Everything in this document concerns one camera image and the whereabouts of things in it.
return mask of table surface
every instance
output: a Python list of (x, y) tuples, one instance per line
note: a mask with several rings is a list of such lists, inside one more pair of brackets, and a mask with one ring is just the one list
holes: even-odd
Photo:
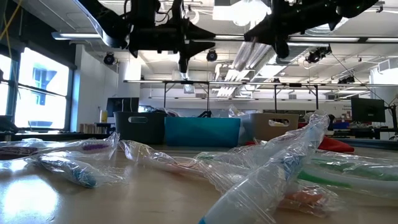
[[(357, 151), (398, 159), (398, 153), (389, 151)], [(86, 189), (25, 162), (8, 163), (10, 169), (0, 172), (0, 223), (198, 223), (220, 197), (206, 179), (135, 166), (121, 151), (111, 163), (129, 171), (128, 184)], [(339, 194), (347, 201), (346, 209), (328, 218), (278, 210), (275, 219), (280, 224), (397, 223), (398, 200)]]

